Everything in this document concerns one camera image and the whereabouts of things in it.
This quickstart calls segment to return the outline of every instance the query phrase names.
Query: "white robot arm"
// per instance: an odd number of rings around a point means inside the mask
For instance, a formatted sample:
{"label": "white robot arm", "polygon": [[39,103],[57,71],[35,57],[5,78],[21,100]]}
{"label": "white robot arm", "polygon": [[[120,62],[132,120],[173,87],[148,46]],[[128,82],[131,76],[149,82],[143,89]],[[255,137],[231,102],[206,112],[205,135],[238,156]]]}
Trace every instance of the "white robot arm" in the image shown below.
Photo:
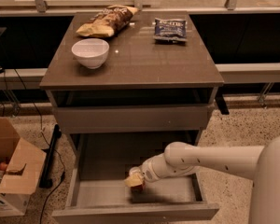
{"label": "white robot arm", "polygon": [[280,136],[266,147],[195,147],[174,142],[164,153],[132,168],[126,184],[190,175],[199,166],[253,180],[249,224],[280,224]]}

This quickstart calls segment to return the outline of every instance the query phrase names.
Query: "white bowl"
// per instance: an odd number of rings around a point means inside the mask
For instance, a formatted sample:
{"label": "white bowl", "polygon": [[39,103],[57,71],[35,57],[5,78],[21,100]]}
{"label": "white bowl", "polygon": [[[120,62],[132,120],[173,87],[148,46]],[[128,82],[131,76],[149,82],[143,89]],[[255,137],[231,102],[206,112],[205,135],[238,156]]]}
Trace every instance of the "white bowl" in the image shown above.
{"label": "white bowl", "polygon": [[105,62],[109,52],[109,44],[98,38],[83,39],[74,44],[72,52],[82,65],[95,69]]}

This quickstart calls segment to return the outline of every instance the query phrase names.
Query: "cardboard box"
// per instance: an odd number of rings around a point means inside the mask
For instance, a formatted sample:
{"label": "cardboard box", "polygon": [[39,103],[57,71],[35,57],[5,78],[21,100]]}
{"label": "cardboard box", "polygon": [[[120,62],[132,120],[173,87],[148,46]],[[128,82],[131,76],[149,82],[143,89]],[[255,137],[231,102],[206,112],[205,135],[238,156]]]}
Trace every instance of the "cardboard box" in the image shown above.
{"label": "cardboard box", "polygon": [[[46,153],[21,138],[8,119],[0,118],[0,161],[10,159],[0,183],[0,217],[23,216],[36,191]],[[9,175],[25,166],[22,175]]]}

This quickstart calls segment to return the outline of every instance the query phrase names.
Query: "food package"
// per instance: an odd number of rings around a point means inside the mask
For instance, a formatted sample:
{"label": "food package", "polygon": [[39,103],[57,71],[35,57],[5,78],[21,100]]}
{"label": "food package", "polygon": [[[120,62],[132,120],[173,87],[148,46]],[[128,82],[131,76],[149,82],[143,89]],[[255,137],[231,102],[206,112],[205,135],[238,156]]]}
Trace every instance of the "food package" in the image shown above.
{"label": "food package", "polygon": [[155,19],[156,40],[186,42],[186,21],[181,19]]}
{"label": "food package", "polygon": [[137,11],[136,7],[122,5],[107,7],[80,26],[77,33],[85,37],[111,37],[125,27]]}

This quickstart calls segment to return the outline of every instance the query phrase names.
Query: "terrazzo floor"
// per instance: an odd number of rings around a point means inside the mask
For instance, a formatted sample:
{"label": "terrazzo floor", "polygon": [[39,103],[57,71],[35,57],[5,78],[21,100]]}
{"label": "terrazzo floor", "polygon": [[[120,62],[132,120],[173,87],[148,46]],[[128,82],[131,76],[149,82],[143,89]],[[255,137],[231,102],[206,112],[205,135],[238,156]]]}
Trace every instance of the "terrazzo floor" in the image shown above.
{"label": "terrazzo floor", "polygon": [[[199,143],[201,147],[265,146],[273,138],[280,135],[280,96],[268,96],[268,108],[266,109],[256,102],[255,96],[226,97],[225,99],[230,114],[221,115],[219,110],[214,110],[207,129],[203,131]],[[44,137],[48,142],[50,141],[56,121],[51,114],[50,104],[35,105],[21,105],[21,111],[16,117],[11,116],[10,106],[0,105],[0,117],[7,117],[23,138],[43,149],[48,147]],[[51,189],[38,188],[36,193],[31,196],[25,216],[0,217],[0,224],[57,223],[51,213],[53,209],[63,209],[65,206],[75,159],[65,135],[62,135],[57,142],[56,149],[60,157],[55,152],[51,169],[53,187]],[[63,172],[63,163],[65,180],[49,196],[44,213],[41,215],[46,198],[59,183]],[[210,221],[184,223],[247,223],[251,181],[205,168],[200,169],[198,178],[206,200],[209,203],[218,203],[220,209]]]}

